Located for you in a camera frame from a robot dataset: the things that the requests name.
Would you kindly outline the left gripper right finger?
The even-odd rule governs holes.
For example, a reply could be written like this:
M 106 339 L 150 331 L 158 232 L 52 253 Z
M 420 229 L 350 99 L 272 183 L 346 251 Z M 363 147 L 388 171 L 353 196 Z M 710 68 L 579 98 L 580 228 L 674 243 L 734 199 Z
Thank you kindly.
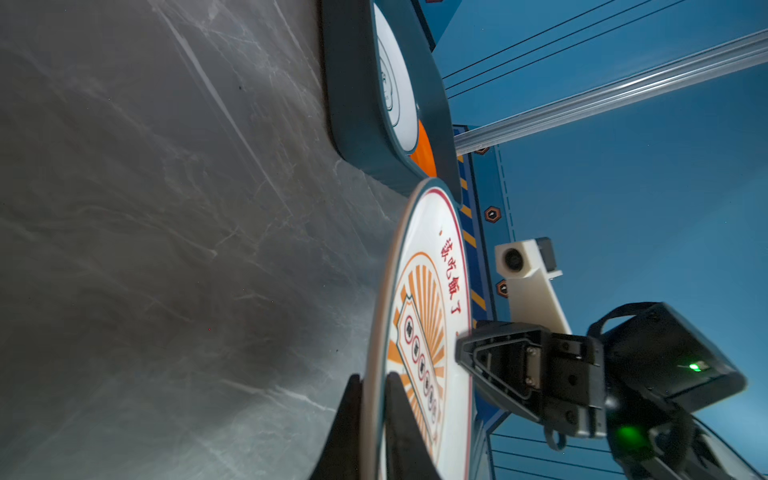
M 423 442 L 402 380 L 395 372 L 386 376 L 384 427 L 387 479 L 440 479 Z

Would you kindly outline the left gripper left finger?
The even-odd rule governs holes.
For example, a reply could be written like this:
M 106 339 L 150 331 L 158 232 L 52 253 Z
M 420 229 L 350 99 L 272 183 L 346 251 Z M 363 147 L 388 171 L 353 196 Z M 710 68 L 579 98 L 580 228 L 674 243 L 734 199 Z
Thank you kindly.
M 360 478 L 360 412 L 363 381 L 350 376 L 311 480 Z

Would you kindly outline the orange plastic plate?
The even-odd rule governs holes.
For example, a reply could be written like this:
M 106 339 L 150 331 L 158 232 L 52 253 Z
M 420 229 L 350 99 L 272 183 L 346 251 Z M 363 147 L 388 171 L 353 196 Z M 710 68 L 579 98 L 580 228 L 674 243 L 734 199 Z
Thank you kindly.
M 410 158 L 428 177 L 436 178 L 438 176 L 433 149 L 426 129 L 421 121 L 418 122 L 416 148 L 410 154 Z

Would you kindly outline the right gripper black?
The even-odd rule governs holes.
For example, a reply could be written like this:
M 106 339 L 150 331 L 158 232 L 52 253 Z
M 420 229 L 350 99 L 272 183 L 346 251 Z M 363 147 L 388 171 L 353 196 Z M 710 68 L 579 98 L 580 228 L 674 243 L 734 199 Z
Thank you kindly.
M 629 479 L 744 479 L 747 462 L 696 412 L 747 387 L 746 376 L 664 302 L 615 308 L 586 335 L 485 321 L 455 360 L 483 398 L 534 423 L 546 443 L 607 440 Z

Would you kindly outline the white plate black emblem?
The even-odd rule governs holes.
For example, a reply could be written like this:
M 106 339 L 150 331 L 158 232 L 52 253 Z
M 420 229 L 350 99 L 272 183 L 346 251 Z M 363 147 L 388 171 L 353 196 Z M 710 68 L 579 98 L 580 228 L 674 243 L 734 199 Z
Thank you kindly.
M 373 7 L 385 109 L 400 148 L 410 153 L 419 136 L 414 91 L 396 36 L 379 6 Z

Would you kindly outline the orange sunburst plate front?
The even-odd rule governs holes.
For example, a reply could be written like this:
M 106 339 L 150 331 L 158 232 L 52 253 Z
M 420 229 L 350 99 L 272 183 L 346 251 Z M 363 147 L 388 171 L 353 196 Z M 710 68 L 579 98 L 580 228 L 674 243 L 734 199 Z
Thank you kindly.
M 469 475 L 474 418 L 470 375 L 458 364 L 457 340 L 472 327 L 463 230 L 447 185 L 436 178 L 411 194 L 388 255 L 373 314 L 363 376 L 360 476 L 382 479 L 385 382 L 403 385 L 406 412 L 437 475 Z

